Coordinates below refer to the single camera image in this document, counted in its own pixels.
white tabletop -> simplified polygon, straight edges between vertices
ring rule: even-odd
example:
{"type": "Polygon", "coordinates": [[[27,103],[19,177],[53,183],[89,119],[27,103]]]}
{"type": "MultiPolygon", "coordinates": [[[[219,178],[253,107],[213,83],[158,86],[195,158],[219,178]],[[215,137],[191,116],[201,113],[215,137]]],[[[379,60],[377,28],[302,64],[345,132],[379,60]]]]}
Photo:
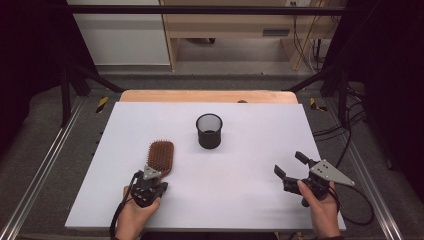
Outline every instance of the white tabletop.
{"type": "MultiPolygon", "coordinates": [[[[175,145],[173,169],[161,206],[145,228],[157,231],[283,231],[311,229],[301,196],[285,192],[273,173],[305,178],[301,151],[320,160],[302,105],[241,103],[116,103],[65,224],[109,227],[122,188],[143,169],[150,143],[175,145]],[[196,119],[223,120],[221,145],[203,149],[196,119]]],[[[345,224],[339,216],[339,226],[345,224]]]]}

black cable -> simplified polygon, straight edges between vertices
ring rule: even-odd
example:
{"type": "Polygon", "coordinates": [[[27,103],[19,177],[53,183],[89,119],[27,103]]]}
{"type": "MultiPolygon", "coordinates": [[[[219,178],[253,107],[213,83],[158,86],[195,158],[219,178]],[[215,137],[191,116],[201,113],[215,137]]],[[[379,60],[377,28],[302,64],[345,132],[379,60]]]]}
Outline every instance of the black cable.
{"type": "Polygon", "coordinates": [[[293,233],[289,236],[289,238],[287,238],[287,240],[292,240],[292,239],[294,238],[294,236],[296,235],[296,233],[297,233],[297,232],[293,232],[293,233]]]}
{"type": "Polygon", "coordinates": [[[348,83],[347,85],[347,90],[348,90],[348,94],[359,98],[361,101],[365,99],[365,95],[358,93],[357,91],[355,91],[348,83]]]}
{"type": "Polygon", "coordinates": [[[321,48],[321,39],[318,40],[318,46],[317,46],[317,55],[314,56],[315,61],[317,62],[317,71],[321,71],[321,69],[319,68],[319,50],[321,48]]]}
{"type": "Polygon", "coordinates": [[[138,171],[138,172],[136,172],[134,174],[134,176],[131,179],[130,184],[128,185],[128,189],[127,189],[127,192],[125,193],[124,198],[122,199],[121,203],[119,203],[118,207],[116,208],[115,213],[113,214],[112,222],[110,223],[110,227],[109,227],[109,235],[110,235],[110,239],[111,240],[115,240],[116,239],[115,238],[116,222],[118,221],[119,214],[122,212],[122,209],[124,209],[125,204],[132,199],[131,198],[131,199],[128,199],[127,200],[128,196],[129,196],[129,194],[130,194],[130,192],[132,190],[134,180],[136,178],[140,177],[140,175],[141,175],[140,171],[138,171]]]}
{"type": "Polygon", "coordinates": [[[348,92],[347,92],[347,96],[348,96],[350,99],[354,100],[354,101],[362,101],[362,100],[361,100],[361,99],[359,99],[357,96],[355,96],[355,94],[352,94],[351,92],[349,92],[349,90],[348,90],[348,92]]]}
{"type": "Polygon", "coordinates": [[[331,186],[328,186],[329,189],[331,189],[332,191],[328,190],[328,194],[330,194],[330,196],[332,196],[334,198],[334,200],[336,201],[336,205],[337,205],[337,213],[340,211],[340,201],[339,201],[339,195],[337,195],[337,192],[334,188],[332,188],[331,186]]]}
{"type": "MultiPolygon", "coordinates": [[[[357,116],[359,116],[360,114],[362,114],[362,113],[364,113],[364,112],[365,112],[365,111],[360,111],[360,112],[358,112],[358,113],[357,113],[357,114],[355,114],[352,118],[348,119],[348,121],[354,121],[354,120],[355,120],[355,118],[356,118],[357,116]]],[[[323,136],[323,135],[327,135],[327,134],[330,134],[330,133],[332,133],[332,132],[335,132],[335,131],[337,131],[337,130],[339,130],[339,129],[341,129],[341,128],[343,128],[343,126],[342,126],[341,124],[337,124],[336,126],[331,127],[331,128],[329,128],[329,129],[326,129],[326,130],[320,130],[320,131],[313,132],[313,133],[312,133],[312,135],[313,135],[314,137],[323,136]]]]}
{"type": "Polygon", "coordinates": [[[294,47],[296,48],[296,51],[299,53],[300,57],[303,60],[303,63],[306,65],[306,67],[309,68],[309,69],[312,69],[313,67],[311,65],[309,65],[308,61],[306,60],[304,50],[302,48],[302,44],[300,43],[299,37],[297,36],[296,21],[297,21],[297,16],[294,15],[293,16],[293,43],[294,43],[294,47]]]}
{"type": "Polygon", "coordinates": [[[318,46],[317,46],[317,52],[315,52],[315,40],[316,39],[314,39],[313,41],[312,41],[312,50],[313,50],[313,55],[314,55],[314,59],[315,60],[317,60],[319,63],[324,63],[324,61],[321,61],[321,57],[319,56],[319,50],[321,49],[321,47],[325,47],[325,46],[328,46],[328,45],[325,45],[325,44],[318,44],[318,46]]]}
{"type": "MultiPolygon", "coordinates": [[[[355,124],[357,124],[358,122],[360,122],[360,121],[361,121],[361,120],[363,120],[363,119],[365,119],[365,117],[362,117],[362,118],[360,118],[360,119],[358,119],[358,120],[355,120],[355,122],[353,122],[353,124],[352,124],[351,126],[354,126],[355,124]]],[[[336,135],[333,135],[333,136],[331,136],[331,137],[328,137],[328,138],[317,139],[317,140],[315,140],[315,142],[322,142],[322,141],[326,141],[326,140],[329,140],[329,139],[335,138],[335,137],[337,137],[337,136],[340,136],[340,135],[344,134],[345,132],[346,132],[346,130],[345,130],[345,131],[343,131],[343,132],[341,132],[341,133],[338,133],[338,134],[336,134],[336,135]]]]}
{"type": "Polygon", "coordinates": [[[333,21],[334,23],[339,23],[340,18],[338,16],[331,16],[331,21],[333,21]]]}
{"type": "MultiPolygon", "coordinates": [[[[350,111],[352,110],[352,108],[353,108],[354,106],[356,106],[356,105],[361,104],[361,103],[362,103],[362,102],[354,103],[354,104],[352,104],[349,108],[347,108],[347,119],[350,119],[350,118],[349,118],[349,114],[350,114],[350,111]]],[[[339,165],[340,165],[340,163],[342,162],[343,157],[344,157],[344,155],[346,154],[346,151],[347,151],[347,149],[348,149],[348,147],[349,147],[350,140],[352,139],[352,128],[351,128],[351,126],[350,126],[350,122],[349,122],[349,121],[346,121],[346,124],[347,124],[347,130],[348,130],[348,132],[349,132],[349,137],[347,138],[346,146],[344,147],[343,152],[342,152],[342,154],[340,155],[339,160],[337,161],[337,164],[335,165],[335,167],[336,167],[336,168],[338,168],[338,167],[339,167],[339,165]]]]}
{"type": "Polygon", "coordinates": [[[374,218],[375,218],[374,207],[372,206],[371,201],[367,198],[367,196],[365,196],[365,194],[363,194],[358,189],[356,189],[354,187],[351,187],[351,186],[346,186],[346,187],[348,187],[348,188],[354,190],[355,192],[359,193],[359,195],[361,195],[365,199],[365,201],[367,202],[368,206],[370,207],[371,217],[366,222],[358,222],[358,221],[352,220],[352,219],[350,219],[350,218],[348,218],[348,217],[346,217],[345,215],[342,214],[343,219],[346,220],[346,221],[348,221],[348,222],[350,222],[350,223],[352,223],[352,224],[358,225],[358,226],[367,226],[367,225],[371,224],[372,221],[374,221],[374,218]]]}

human hand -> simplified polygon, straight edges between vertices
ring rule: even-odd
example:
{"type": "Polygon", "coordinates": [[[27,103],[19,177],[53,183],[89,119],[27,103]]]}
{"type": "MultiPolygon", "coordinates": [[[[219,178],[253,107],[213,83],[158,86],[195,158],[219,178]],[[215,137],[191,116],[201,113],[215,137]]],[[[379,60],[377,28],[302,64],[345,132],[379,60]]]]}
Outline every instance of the human hand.
{"type": "MultiPolygon", "coordinates": [[[[128,186],[124,187],[124,196],[128,186]]],[[[129,200],[118,217],[118,226],[115,237],[119,240],[134,240],[140,236],[144,225],[153,213],[159,208],[160,198],[156,198],[152,205],[141,208],[133,199],[129,200]]]]}
{"type": "Polygon", "coordinates": [[[314,232],[318,239],[340,236],[339,224],[337,221],[337,202],[330,195],[319,201],[311,189],[302,181],[297,181],[299,191],[309,203],[311,209],[311,220],[314,232]]]}

aluminum rail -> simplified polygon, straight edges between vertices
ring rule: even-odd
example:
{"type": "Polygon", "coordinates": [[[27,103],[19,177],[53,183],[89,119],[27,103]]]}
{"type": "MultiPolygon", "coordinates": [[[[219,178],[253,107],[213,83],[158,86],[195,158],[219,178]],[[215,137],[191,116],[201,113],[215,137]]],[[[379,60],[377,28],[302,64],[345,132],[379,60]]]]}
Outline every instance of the aluminum rail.
{"type": "Polygon", "coordinates": [[[68,135],[74,126],[79,113],[81,112],[84,101],[85,99],[83,97],[77,98],[72,109],[73,114],[71,119],[65,127],[59,130],[56,139],[44,157],[40,168],[38,169],[37,173],[32,179],[31,184],[28,186],[28,189],[16,207],[15,212],[12,214],[6,226],[0,232],[1,240],[14,240],[18,236],[19,230],[21,229],[29,211],[31,210],[31,207],[34,204],[38,193],[41,191],[41,188],[43,187],[51,168],[53,167],[60,151],[62,150],[62,147],[65,144],[65,141],[68,138],[68,135]]]}
{"type": "MultiPolygon", "coordinates": [[[[334,119],[334,121],[339,124],[338,117],[336,114],[337,107],[335,106],[335,101],[330,101],[330,99],[325,99],[327,106],[329,107],[329,111],[334,119]]],[[[345,142],[347,142],[347,138],[349,137],[349,133],[345,132],[342,134],[342,138],[345,142]]],[[[380,223],[381,229],[383,230],[386,238],[388,240],[403,240],[403,236],[397,226],[392,214],[386,202],[384,201],[383,196],[378,190],[377,184],[374,182],[371,174],[369,173],[365,161],[362,159],[359,154],[358,149],[356,148],[353,141],[350,142],[349,153],[352,156],[352,165],[354,166],[359,179],[361,181],[362,186],[364,187],[364,191],[368,196],[370,202],[374,207],[375,216],[380,223]]]]}
{"type": "Polygon", "coordinates": [[[150,5],[46,5],[54,12],[75,14],[224,14],[343,16],[362,9],[345,7],[260,7],[260,6],[150,6],[150,5]]]}

black mesh cup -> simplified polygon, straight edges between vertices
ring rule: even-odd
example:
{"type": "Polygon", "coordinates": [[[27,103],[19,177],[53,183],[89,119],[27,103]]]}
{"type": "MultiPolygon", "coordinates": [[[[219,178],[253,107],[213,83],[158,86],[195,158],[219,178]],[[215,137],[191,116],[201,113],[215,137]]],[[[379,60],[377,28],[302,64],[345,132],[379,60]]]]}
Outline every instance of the black mesh cup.
{"type": "Polygon", "coordinates": [[[196,121],[199,144],[206,149],[214,149],[221,143],[222,120],[213,113],[200,116],[196,121]]]}

